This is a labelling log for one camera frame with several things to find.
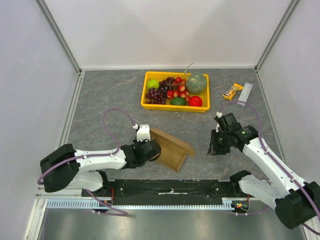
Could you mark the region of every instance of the metal floor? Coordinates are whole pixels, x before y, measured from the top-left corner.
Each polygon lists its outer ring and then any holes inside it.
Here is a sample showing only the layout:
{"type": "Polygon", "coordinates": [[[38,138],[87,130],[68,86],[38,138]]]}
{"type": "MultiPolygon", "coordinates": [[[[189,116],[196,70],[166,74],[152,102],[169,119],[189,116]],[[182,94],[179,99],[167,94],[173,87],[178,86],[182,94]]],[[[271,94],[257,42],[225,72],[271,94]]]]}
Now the metal floor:
{"type": "MultiPolygon", "coordinates": [[[[262,209],[251,201],[252,209],[262,209]]],[[[273,210],[235,216],[213,210],[128,210],[105,216],[89,209],[47,209],[37,240],[306,240],[289,230],[273,210]]]]}

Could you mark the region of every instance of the cable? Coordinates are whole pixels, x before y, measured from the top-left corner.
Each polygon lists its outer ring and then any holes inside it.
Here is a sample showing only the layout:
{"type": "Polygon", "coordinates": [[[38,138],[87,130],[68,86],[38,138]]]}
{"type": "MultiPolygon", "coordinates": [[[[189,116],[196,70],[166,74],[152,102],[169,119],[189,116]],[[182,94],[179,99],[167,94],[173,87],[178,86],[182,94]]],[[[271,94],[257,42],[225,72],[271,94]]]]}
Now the cable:
{"type": "Polygon", "coordinates": [[[111,194],[112,194],[111,201],[114,202],[115,192],[114,192],[114,188],[113,187],[111,187],[111,194]]]}
{"type": "Polygon", "coordinates": [[[97,198],[90,190],[88,190],[88,189],[84,189],[84,190],[86,190],[87,193],[88,193],[91,197],[93,197],[93,198],[94,198],[98,203],[100,203],[101,205],[103,205],[103,206],[105,206],[105,207],[107,207],[107,208],[109,208],[109,209],[111,209],[111,210],[114,210],[114,211],[118,212],[118,213],[98,212],[98,211],[95,211],[95,210],[94,210],[95,213],[97,213],[97,214],[102,214],[102,215],[110,215],[110,216],[128,216],[128,213],[127,213],[126,211],[122,211],[122,210],[120,210],[120,209],[116,209],[116,208],[112,207],[110,204],[104,203],[103,201],[101,201],[101,200],[100,200],[99,198],[97,198]]]}
{"type": "Polygon", "coordinates": [[[250,195],[247,194],[247,198],[246,198],[246,201],[245,201],[245,202],[248,202],[248,203],[249,203],[249,200],[250,200],[250,195]]]}
{"type": "Polygon", "coordinates": [[[243,211],[246,211],[246,212],[249,212],[249,209],[250,209],[250,204],[249,204],[249,207],[248,207],[248,209],[245,209],[245,208],[243,208],[243,207],[238,207],[238,209],[241,209],[241,210],[243,210],[243,211]]]}
{"type": "MultiPolygon", "coordinates": [[[[111,155],[114,155],[116,154],[117,152],[119,152],[120,150],[120,143],[119,141],[117,140],[117,138],[109,131],[109,129],[107,128],[106,126],[106,123],[105,123],[105,120],[106,120],[106,115],[108,112],[112,111],[112,110],[117,110],[117,111],[120,111],[122,113],[124,113],[131,121],[131,123],[133,124],[133,126],[136,125],[136,122],[135,120],[129,115],[129,113],[127,113],[127,111],[121,109],[121,108],[118,108],[118,107],[112,107],[112,108],[109,108],[107,111],[104,112],[103,114],[103,117],[102,117],[102,125],[103,125],[103,128],[104,130],[112,137],[113,141],[116,143],[116,150],[112,153],[97,153],[97,154],[87,154],[87,155],[81,155],[81,156],[74,156],[74,157],[70,157],[68,159],[65,159],[59,163],[57,163],[56,165],[50,167],[47,171],[45,171],[40,177],[39,179],[36,181],[39,185],[43,185],[44,183],[41,182],[41,180],[43,180],[51,171],[55,170],[56,168],[60,167],[61,165],[63,164],[66,164],[68,162],[71,162],[71,161],[74,161],[74,160],[77,160],[77,159],[84,159],[85,157],[87,158],[90,158],[90,157],[109,157],[111,155]]],[[[91,191],[89,191],[88,189],[85,189],[89,194],[90,196],[92,196],[95,200],[97,200],[100,204],[102,204],[103,206],[109,208],[109,209],[112,209],[116,212],[119,212],[119,213],[108,213],[108,212],[105,212],[105,213],[100,213],[100,214],[104,214],[104,215],[112,215],[112,216],[127,216],[128,213],[125,212],[125,211],[121,211],[119,209],[115,209],[113,208],[111,205],[109,204],[105,204],[104,202],[100,201],[98,198],[96,198],[93,193],[91,191]]]]}
{"type": "MultiPolygon", "coordinates": [[[[270,182],[268,179],[266,179],[266,178],[262,178],[262,179],[260,179],[260,180],[266,180],[266,181],[268,182],[268,184],[271,185],[271,182],[270,182]]],[[[248,204],[249,204],[249,208],[250,208],[250,201],[249,201],[249,199],[250,199],[250,197],[247,198],[248,204]]],[[[262,210],[260,210],[260,211],[253,211],[253,212],[249,212],[249,213],[248,213],[249,208],[248,208],[247,212],[245,212],[245,213],[234,213],[233,211],[232,211],[231,213],[232,213],[232,214],[236,214],[237,216],[248,216],[248,215],[254,215],[254,214],[261,214],[261,213],[265,212],[266,210],[268,210],[268,209],[269,209],[269,206],[266,206],[264,209],[262,209],[262,210]]]]}
{"type": "Polygon", "coordinates": [[[107,111],[104,112],[103,114],[103,118],[102,118],[102,125],[104,130],[112,137],[113,141],[116,143],[116,150],[112,153],[96,153],[96,154],[87,154],[87,155],[80,155],[80,156],[74,156],[74,157],[70,157],[68,159],[65,159],[59,163],[57,163],[56,165],[52,166],[51,168],[49,168],[47,171],[45,171],[40,177],[39,179],[36,181],[39,185],[43,185],[44,183],[41,182],[41,180],[44,179],[44,177],[46,177],[51,171],[55,170],[56,168],[60,167],[63,164],[66,164],[68,162],[71,162],[73,160],[77,160],[77,159],[84,159],[85,157],[90,158],[90,157],[109,157],[111,155],[116,154],[117,152],[119,152],[120,150],[120,143],[117,140],[117,138],[109,131],[109,129],[106,126],[105,123],[105,119],[106,119],[106,115],[108,112],[112,111],[112,110],[118,110],[122,113],[124,113],[132,122],[133,126],[136,124],[135,120],[129,115],[129,113],[127,113],[125,110],[118,108],[118,107],[112,107],[109,108],[107,111]]]}
{"type": "MultiPolygon", "coordinates": [[[[219,110],[219,112],[221,113],[221,111],[229,104],[233,104],[233,103],[242,103],[245,104],[247,106],[249,106],[255,113],[256,117],[258,118],[258,138],[259,138],[259,142],[262,146],[262,149],[264,150],[264,152],[275,162],[275,164],[298,186],[298,188],[303,192],[303,194],[305,195],[306,199],[308,199],[309,203],[311,204],[313,210],[315,211],[319,221],[320,221],[320,212],[316,206],[316,204],[314,203],[314,201],[311,199],[311,197],[309,196],[309,194],[306,192],[306,190],[301,186],[301,184],[295,180],[294,176],[291,175],[290,172],[288,172],[282,165],[280,162],[278,162],[278,160],[270,153],[267,151],[267,148],[264,144],[264,142],[262,141],[262,135],[261,135],[261,118],[259,113],[257,112],[257,110],[249,103],[245,102],[245,101],[240,101],[240,100],[233,100],[230,102],[227,102],[226,104],[224,104],[221,109],[219,110]]],[[[311,232],[313,232],[314,234],[320,236],[320,232],[315,231],[314,229],[312,229],[311,227],[309,227],[308,225],[306,225],[305,223],[303,224],[304,227],[306,227],[307,229],[309,229],[311,232]]]]}

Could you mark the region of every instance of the avocado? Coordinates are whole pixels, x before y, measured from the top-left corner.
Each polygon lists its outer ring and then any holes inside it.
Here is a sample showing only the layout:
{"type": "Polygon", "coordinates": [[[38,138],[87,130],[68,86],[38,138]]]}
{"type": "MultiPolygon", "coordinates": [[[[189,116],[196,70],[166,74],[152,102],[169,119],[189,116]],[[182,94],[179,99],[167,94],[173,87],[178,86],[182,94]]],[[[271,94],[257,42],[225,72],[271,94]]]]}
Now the avocado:
{"type": "Polygon", "coordinates": [[[184,106],[186,105],[186,103],[187,103],[186,100],[179,96],[175,97],[170,101],[171,105],[178,105],[178,106],[184,106]]]}

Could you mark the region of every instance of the melon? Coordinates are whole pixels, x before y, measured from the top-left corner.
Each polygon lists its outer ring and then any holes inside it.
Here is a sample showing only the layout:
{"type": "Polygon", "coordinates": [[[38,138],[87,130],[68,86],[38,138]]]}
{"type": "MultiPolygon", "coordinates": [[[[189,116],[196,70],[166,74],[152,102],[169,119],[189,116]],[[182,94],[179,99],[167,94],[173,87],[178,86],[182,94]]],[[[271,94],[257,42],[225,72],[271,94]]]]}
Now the melon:
{"type": "Polygon", "coordinates": [[[186,89],[192,94],[199,94],[205,90],[207,79],[202,73],[192,73],[186,81],[186,89]]]}

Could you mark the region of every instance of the red grapes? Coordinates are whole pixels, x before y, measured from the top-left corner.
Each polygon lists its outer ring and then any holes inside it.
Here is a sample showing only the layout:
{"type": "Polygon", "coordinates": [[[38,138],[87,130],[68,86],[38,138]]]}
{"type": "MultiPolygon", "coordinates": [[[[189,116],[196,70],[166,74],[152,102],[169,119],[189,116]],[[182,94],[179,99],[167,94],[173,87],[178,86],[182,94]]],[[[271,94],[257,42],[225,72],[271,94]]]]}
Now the red grapes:
{"type": "Polygon", "coordinates": [[[159,104],[166,105],[167,101],[167,91],[173,90],[173,87],[169,86],[175,81],[172,76],[167,77],[166,79],[159,82],[159,89],[151,87],[148,93],[145,95],[147,101],[146,104],[159,104]]]}

